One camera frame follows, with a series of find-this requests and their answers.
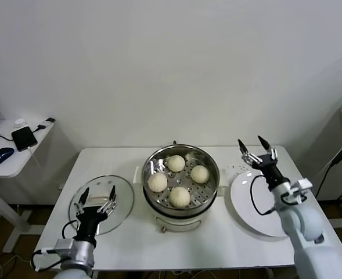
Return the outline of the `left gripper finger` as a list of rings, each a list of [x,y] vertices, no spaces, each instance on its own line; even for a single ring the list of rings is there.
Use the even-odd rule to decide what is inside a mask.
[[[114,185],[111,189],[109,199],[106,201],[104,205],[102,205],[98,209],[98,213],[106,214],[106,215],[111,215],[111,213],[114,211],[114,209],[117,206],[116,202],[116,186]]]
[[[89,195],[89,188],[86,188],[86,190],[83,192],[83,194],[80,196],[79,200],[77,203],[74,204],[75,209],[76,209],[76,215],[78,214],[83,214],[84,210],[84,205],[87,201],[87,197]]]

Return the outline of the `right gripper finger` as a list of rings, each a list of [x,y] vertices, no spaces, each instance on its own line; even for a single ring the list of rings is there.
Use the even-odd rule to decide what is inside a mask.
[[[238,144],[240,152],[242,153],[243,161],[253,169],[260,169],[261,164],[263,163],[262,159],[249,152],[249,150],[241,140],[238,140]]]
[[[266,141],[265,139],[263,139],[263,137],[261,137],[260,135],[258,136],[258,139],[262,145],[262,147],[266,150],[267,154],[269,154],[271,156],[272,160],[276,160],[277,159],[277,151],[274,147],[272,147],[270,145],[270,143],[268,141]]]

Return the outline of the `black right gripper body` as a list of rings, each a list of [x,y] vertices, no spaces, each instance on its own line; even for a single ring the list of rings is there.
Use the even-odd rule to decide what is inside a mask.
[[[262,163],[259,164],[258,169],[264,175],[270,192],[277,186],[290,182],[290,180],[287,177],[284,177],[277,168],[277,159],[261,158],[261,160]]]

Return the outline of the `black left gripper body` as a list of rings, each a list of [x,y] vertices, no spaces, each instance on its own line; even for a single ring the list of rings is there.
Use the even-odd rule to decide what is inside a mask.
[[[107,214],[99,212],[99,206],[83,208],[83,213],[77,215],[80,225],[75,236],[76,241],[96,241],[98,225],[107,219]]]

